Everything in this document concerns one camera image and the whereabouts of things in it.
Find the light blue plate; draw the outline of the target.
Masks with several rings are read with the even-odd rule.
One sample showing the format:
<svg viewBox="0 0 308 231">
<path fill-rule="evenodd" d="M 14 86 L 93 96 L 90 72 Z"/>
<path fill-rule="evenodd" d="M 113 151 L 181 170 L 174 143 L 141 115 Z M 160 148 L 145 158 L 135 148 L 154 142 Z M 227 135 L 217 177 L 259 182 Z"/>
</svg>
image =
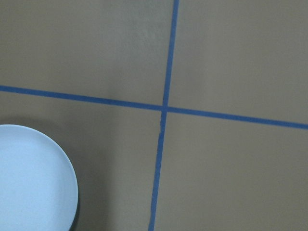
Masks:
<svg viewBox="0 0 308 231">
<path fill-rule="evenodd" d="M 63 149 L 35 129 L 1 125 L 1 230 L 68 231 L 77 205 L 77 178 Z"/>
</svg>

